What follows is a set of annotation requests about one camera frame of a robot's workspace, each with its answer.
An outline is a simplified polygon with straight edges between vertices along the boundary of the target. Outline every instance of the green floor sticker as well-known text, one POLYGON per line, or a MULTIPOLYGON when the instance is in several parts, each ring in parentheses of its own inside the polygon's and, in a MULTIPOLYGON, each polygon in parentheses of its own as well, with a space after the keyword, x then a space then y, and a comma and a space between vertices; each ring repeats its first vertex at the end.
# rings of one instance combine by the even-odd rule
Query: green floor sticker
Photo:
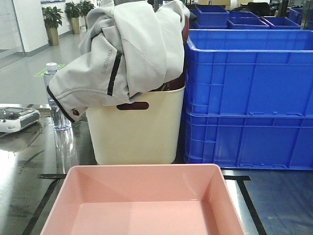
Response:
MULTIPOLYGON (((58 70, 60 70, 61 68, 63 68, 65 65, 58 65, 58 70)), ((35 77, 42 77, 43 74, 47 71, 47 69, 41 70, 39 73, 37 73, 35 75, 35 77)))

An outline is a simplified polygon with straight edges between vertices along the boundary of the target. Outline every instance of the blue plastic crate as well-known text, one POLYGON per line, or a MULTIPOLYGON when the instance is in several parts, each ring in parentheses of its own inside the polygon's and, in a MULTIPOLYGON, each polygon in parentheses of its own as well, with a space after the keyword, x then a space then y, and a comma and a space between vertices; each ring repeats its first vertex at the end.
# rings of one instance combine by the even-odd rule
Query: blue plastic crate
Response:
POLYGON ((290 8, 288 19, 296 24, 301 24, 302 21, 302 8, 290 8))
POLYGON ((252 18, 259 18, 257 15, 253 14, 249 11, 230 11, 229 17, 252 17, 252 18))
POLYGON ((287 17, 263 16, 260 19, 268 24, 270 29, 300 29, 300 25, 287 17))
POLYGON ((198 22, 195 22, 193 24, 194 29, 227 29, 227 26, 201 26, 198 24, 198 22))
POLYGON ((185 87, 184 96, 183 96, 183 100, 182 100, 181 116, 180 116, 180 120, 181 121, 186 121, 186 107, 187 107, 187 104, 188 104, 188 88, 185 87))
POLYGON ((269 29, 269 26, 259 18, 232 17, 227 20, 229 29, 269 29))
POLYGON ((190 113, 313 115, 313 31, 192 29, 185 51, 190 113))
POLYGON ((193 22, 189 24, 189 29, 198 29, 198 24, 197 22, 193 22))
MULTIPOLYGON (((196 14, 196 11, 197 11, 197 10, 195 10, 195 9, 189 9, 189 11, 190 11, 191 13, 193 13, 194 15, 197 15, 197 14, 196 14)), ((189 28, 190 28, 190 29, 192 29, 192 28, 197 28, 196 22, 189 22, 189 28)))
POLYGON ((229 12, 218 5, 196 5, 200 26, 226 26, 229 12))
POLYGON ((186 115, 186 163, 313 169, 313 117, 186 115))

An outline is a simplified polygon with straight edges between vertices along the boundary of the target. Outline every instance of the pink plastic tray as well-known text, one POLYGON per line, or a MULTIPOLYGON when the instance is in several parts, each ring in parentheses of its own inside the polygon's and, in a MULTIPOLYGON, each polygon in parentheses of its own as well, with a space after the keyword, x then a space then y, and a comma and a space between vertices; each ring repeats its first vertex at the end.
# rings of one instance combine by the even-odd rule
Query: pink plastic tray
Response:
POLYGON ((73 167, 41 235, 243 235, 214 164, 73 167))

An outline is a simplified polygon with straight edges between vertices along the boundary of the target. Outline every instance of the stacked blue crates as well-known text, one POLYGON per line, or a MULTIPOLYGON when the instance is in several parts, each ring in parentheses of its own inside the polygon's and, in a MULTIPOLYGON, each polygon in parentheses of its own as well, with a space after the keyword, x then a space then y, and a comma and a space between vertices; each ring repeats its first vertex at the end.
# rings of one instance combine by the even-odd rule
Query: stacked blue crates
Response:
POLYGON ((185 162, 313 169, 313 31, 190 30, 186 58, 185 162))

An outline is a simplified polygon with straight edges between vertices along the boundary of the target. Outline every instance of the plastic bottle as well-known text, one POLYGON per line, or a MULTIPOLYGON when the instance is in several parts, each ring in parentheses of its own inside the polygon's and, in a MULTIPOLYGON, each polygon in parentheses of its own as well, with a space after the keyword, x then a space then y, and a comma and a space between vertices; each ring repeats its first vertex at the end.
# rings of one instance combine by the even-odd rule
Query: plastic bottle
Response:
MULTIPOLYGON (((50 80, 53 78, 55 73, 58 71, 57 63, 47 63, 47 71, 44 73, 44 82, 45 87, 48 86, 50 80)), ((50 106, 50 114, 53 122, 54 130, 64 131, 69 129, 72 126, 70 120, 62 113, 61 109, 58 107, 56 102, 51 98, 47 93, 48 104, 50 106)))

